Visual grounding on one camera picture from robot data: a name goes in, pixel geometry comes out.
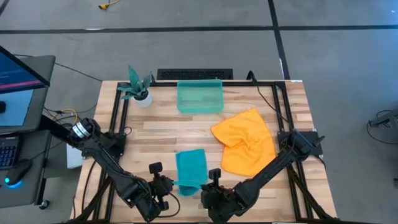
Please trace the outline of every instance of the teal plastic bin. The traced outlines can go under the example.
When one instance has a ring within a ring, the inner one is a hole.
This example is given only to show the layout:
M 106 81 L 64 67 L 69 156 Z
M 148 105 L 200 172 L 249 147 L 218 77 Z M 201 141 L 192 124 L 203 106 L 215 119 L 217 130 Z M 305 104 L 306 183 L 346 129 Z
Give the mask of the teal plastic bin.
M 224 108 L 223 82 L 218 79 L 178 81 L 177 108 L 181 113 L 219 113 Z

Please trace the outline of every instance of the butcher block tabletop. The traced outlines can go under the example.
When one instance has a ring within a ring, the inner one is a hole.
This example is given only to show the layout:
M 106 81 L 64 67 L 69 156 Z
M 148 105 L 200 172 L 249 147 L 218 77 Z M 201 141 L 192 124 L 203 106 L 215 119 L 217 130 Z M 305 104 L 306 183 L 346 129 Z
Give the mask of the butcher block tabletop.
M 113 110 L 116 86 L 120 81 L 102 82 L 98 104 L 94 119 L 101 126 L 102 132 L 109 129 Z M 302 82 L 285 81 L 289 97 L 290 109 L 294 126 L 299 131 L 311 131 L 314 128 L 310 108 L 308 107 Z M 224 146 L 211 133 L 210 128 L 242 111 L 257 108 L 264 119 L 269 131 L 274 137 L 277 152 L 279 146 L 277 133 L 279 126 L 276 112 L 261 98 L 255 86 L 224 86 L 224 109 L 219 114 L 181 114 L 177 109 L 177 87 L 150 87 L 153 102 L 148 108 L 140 108 L 130 99 L 127 111 L 126 126 L 131 127 L 132 133 L 127 136 L 124 155 L 120 158 L 121 167 L 150 181 L 153 175 L 149 173 L 148 165 L 161 162 L 162 175 L 177 180 L 176 152 L 205 149 L 207 168 L 221 168 L 220 162 Z M 260 86 L 261 93 L 274 106 L 271 87 Z M 282 93 L 279 92 L 281 110 L 284 112 Z M 123 100 L 121 100 L 116 119 L 119 127 Z M 92 158 L 85 159 L 76 191 L 76 215 L 81 213 L 81 200 Z M 313 156 L 303 161 L 308 189 L 325 211 L 335 217 L 335 207 L 330 193 L 328 178 L 323 164 Z M 93 198 L 98 188 L 101 167 L 96 164 L 88 182 L 85 196 L 85 206 Z M 239 181 L 247 177 L 235 175 L 221 170 L 220 185 L 234 187 Z M 172 218 L 156 218 L 153 222 L 211 222 L 207 211 L 200 202 L 200 191 L 191 197 L 178 195 L 178 186 L 172 191 L 180 200 L 181 211 Z M 302 195 L 297 188 L 302 216 L 305 217 L 305 207 Z M 101 203 L 100 218 L 104 217 L 106 192 Z M 171 215 L 177 211 L 177 203 L 171 196 L 165 197 L 170 209 L 162 215 Z M 276 175 L 260 191 L 256 204 L 243 216 L 233 216 L 230 222 L 287 222 L 295 221 L 292 199 L 290 196 L 287 171 L 284 169 Z M 111 222 L 144 222 L 136 208 L 129 208 L 116 194 L 113 201 Z

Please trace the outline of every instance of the orange towel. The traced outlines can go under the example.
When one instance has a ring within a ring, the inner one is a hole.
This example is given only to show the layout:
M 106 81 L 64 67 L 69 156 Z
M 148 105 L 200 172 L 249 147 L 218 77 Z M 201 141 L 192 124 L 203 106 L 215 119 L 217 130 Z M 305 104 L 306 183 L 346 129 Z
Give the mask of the orange towel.
M 214 125 L 211 132 L 225 145 L 225 171 L 254 176 L 275 158 L 272 136 L 255 108 Z

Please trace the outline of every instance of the white pot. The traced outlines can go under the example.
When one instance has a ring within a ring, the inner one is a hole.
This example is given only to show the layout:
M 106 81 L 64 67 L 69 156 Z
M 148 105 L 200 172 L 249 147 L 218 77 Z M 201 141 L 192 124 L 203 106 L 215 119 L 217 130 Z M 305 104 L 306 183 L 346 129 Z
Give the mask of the white pot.
M 145 98 L 143 100 L 136 100 L 134 97 L 132 97 L 132 98 L 136 102 L 136 105 L 141 108 L 148 107 L 152 103 L 152 94 L 150 93 L 149 90 L 148 90 L 147 98 Z

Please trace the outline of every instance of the concrete floor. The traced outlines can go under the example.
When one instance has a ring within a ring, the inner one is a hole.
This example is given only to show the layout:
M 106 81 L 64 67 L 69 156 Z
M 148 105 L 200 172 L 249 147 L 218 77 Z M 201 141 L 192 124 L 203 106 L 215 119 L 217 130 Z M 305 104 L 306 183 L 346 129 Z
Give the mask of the concrete floor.
M 97 7 L 102 2 L 12 0 L 0 16 L 0 30 L 272 25 L 265 0 L 121 1 L 106 12 Z M 396 1 L 274 2 L 280 26 L 398 24 Z M 398 108 L 398 30 L 282 31 L 281 36 L 290 77 L 303 80 L 315 127 L 326 136 L 322 146 L 338 216 L 396 223 L 398 190 L 392 179 L 398 176 L 398 149 L 370 139 L 366 121 L 377 111 Z M 139 73 L 233 68 L 235 78 L 248 70 L 261 79 L 282 78 L 273 31 L 3 34 L 0 40 L 14 54 L 52 54 L 58 63 L 103 80 L 125 80 L 129 63 Z M 45 105 L 85 110 L 99 90 L 100 83 L 55 67 Z M 371 131 L 394 141 L 388 130 Z M 67 220 L 78 175 L 74 170 L 49 180 L 47 210 L 0 209 L 0 223 Z

